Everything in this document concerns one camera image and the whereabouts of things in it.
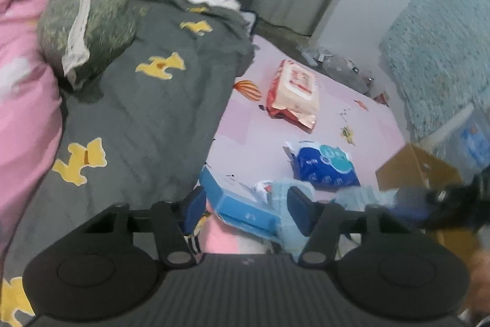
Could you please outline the person's right hand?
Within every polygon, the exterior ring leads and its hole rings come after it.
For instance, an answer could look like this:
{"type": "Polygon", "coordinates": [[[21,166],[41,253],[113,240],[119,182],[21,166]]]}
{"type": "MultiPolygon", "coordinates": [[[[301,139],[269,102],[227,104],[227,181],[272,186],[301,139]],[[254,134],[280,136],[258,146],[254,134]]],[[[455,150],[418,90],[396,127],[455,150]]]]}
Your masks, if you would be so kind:
{"type": "Polygon", "coordinates": [[[469,293],[465,306],[474,314],[489,315],[490,254],[489,250],[476,253],[470,261],[469,293]]]}

